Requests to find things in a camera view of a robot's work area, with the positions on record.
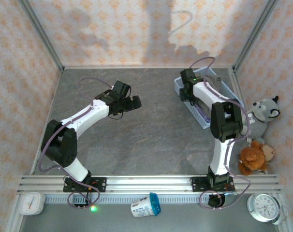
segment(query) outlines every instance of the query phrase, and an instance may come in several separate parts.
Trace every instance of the brown teddy bear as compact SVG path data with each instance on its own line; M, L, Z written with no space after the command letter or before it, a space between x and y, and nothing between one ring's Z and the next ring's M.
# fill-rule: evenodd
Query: brown teddy bear
M267 171L267 164L274 157L273 148L266 144L253 141L251 146L245 147L240 153L239 169L243 175L250 175L252 171Z

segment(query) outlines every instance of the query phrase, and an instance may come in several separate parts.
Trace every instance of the green led light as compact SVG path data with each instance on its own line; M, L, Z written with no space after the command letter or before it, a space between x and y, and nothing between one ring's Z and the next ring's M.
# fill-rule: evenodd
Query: green led light
M92 205L91 208L90 208L90 210L91 210L92 212L96 212L96 211L97 211L97 207L94 206L94 205Z

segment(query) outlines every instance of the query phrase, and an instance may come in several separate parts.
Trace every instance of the blue lid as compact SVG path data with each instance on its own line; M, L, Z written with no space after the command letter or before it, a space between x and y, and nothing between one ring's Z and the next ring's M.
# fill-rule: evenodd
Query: blue lid
M160 201L156 193L150 193L150 201L154 214L157 216L161 212Z

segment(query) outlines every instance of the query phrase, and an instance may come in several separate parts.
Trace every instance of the gray plush toy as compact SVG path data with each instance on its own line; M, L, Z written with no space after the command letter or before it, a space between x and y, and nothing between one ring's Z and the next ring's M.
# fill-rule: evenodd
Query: gray plush toy
M267 129L268 122L272 121L280 114L277 102L278 96L273 99L263 99L253 103L253 107L248 111L249 123L251 125L251 134L248 136L249 143L251 143L252 140L264 143L262 135ZM241 134L244 135L248 129L244 115L242 115L242 123L243 129Z

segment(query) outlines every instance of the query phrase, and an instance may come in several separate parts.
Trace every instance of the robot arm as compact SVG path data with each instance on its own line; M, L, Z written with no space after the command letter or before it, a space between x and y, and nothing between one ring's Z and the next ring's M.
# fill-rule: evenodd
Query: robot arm
M41 152L52 135L67 124L48 145L45 155L63 167L74 179L87 183L91 173L76 157L77 139L89 127L108 115L118 115L140 108L141 102L138 96L133 96L132 99L126 97L130 89L129 85L116 81L112 89L99 94L92 104L80 112L61 122L51 120L44 134Z
M228 144L233 146L232 141L242 131L241 110L225 101L226 97L213 89L208 82L204 82L202 76L196 77L192 69L183 70L181 77L184 84L184 88L180 89L181 100L195 102L200 99L211 109L210 128L215 138L215 147L207 178L211 188L222 186L229 181L229 173L225 167ZM227 154L227 166L230 156L231 149Z

